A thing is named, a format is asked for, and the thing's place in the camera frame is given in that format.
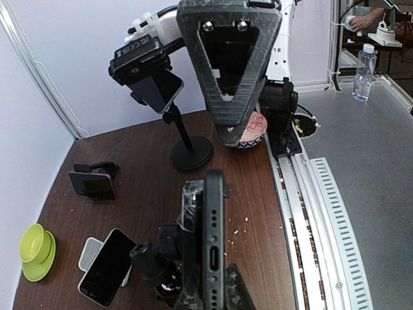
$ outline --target clear plastic bottle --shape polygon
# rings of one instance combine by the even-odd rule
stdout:
[[[376,67],[376,59],[374,46],[364,44],[363,50],[359,53],[357,74],[353,88],[353,97],[358,101],[366,102],[368,100],[374,77],[374,68]]]

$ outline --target green cup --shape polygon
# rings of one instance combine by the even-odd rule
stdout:
[[[40,264],[50,253],[50,237],[42,225],[34,224],[20,241],[20,258],[24,263]]]

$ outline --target black smartphone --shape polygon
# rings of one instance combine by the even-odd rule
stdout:
[[[133,98],[136,96],[159,114],[166,112],[183,86],[182,79],[167,69],[154,72],[150,77],[128,85],[133,90]]]
[[[116,194],[109,174],[69,172],[75,193],[95,199],[115,200]]]
[[[224,176],[205,174],[203,193],[203,301],[204,310],[225,308]]]
[[[132,265],[129,253],[135,246],[127,235],[113,229],[79,282],[79,292],[95,303],[109,307]]]

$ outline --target white wall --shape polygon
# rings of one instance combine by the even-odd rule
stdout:
[[[147,11],[178,0],[9,0],[30,47],[81,126],[91,135],[149,121],[159,116],[130,98],[107,73],[115,49],[121,47],[132,21]],[[329,0],[303,0],[294,20],[292,73],[294,82],[327,80]],[[172,55],[174,73],[185,82],[176,103],[182,112],[205,108],[186,50]]]
[[[37,221],[73,140],[1,27],[0,66],[0,309],[8,310],[21,272],[20,239]]]

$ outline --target person's arm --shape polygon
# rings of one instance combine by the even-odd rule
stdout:
[[[384,8],[375,8],[366,16],[357,16],[350,21],[350,26],[354,32],[368,28],[375,21],[381,21],[385,15]]]

